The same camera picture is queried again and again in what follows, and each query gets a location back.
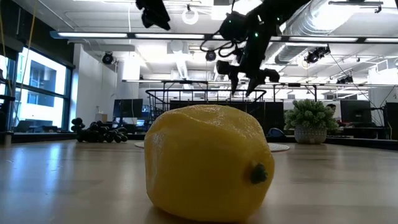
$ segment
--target potted plant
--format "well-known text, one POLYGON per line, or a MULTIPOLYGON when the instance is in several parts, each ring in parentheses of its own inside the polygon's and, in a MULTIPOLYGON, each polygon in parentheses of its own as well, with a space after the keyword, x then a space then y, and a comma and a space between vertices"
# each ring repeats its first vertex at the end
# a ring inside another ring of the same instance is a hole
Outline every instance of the potted plant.
POLYGON ((294 138, 300 144, 321 144, 326 131, 338 127, 333 110, 322 102, 313 100, 293 101, 294 109, 285 114, 285 129, 294 128, 294 138))

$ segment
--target wooden table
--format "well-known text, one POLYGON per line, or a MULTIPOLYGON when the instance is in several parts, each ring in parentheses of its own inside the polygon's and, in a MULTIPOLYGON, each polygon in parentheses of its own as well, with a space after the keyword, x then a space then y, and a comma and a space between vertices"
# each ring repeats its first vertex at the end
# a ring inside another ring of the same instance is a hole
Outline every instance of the wooden table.
MULTIPOLYGON (((398 153, 290 144, 247 223, 397 223, 398 153)), ((193 223, 152 207, 134 142, 0 149, 0 223, 193 223)))

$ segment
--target white circular mat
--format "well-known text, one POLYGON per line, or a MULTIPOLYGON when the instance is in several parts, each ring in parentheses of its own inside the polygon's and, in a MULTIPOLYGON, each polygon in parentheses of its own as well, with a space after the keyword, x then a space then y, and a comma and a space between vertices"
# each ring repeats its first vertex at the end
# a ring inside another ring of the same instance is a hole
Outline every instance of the white circular mat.
MULTIPOLYGON (((144 142, 137 142, 134 143, 136 147, 139 148, 144 148, 144 142)), ((274 144, 274 143, 268 143, 269 149, 271 152, 282 152, 282 151, 287 151, 289 150, 289 146, 282 145, 282 144, 274 144)))

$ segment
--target yellow lemon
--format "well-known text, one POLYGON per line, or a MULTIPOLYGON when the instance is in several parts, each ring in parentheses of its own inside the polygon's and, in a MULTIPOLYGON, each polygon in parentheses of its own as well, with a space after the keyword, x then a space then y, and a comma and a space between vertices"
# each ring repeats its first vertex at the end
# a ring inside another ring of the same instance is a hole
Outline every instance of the yellow lemon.
POLYGON ((156 207, 206 222, 247 219, 274 176, 274 158, 257 120, 219 105, 159 116, 145 137, 145 166, 156 207))

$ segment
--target green plant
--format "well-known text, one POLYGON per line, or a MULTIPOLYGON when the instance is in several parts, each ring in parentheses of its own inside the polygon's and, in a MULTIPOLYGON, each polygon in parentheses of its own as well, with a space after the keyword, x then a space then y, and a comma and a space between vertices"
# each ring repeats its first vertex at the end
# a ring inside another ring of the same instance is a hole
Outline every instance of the green plant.
POLYGON ((322 102, 313 100, 293 101, 294 109, 285 113, 285 129, 303 126, 306 128, 327 128, 334 130, 338 127, 333 119, 333 110, 325 107, 322 102))

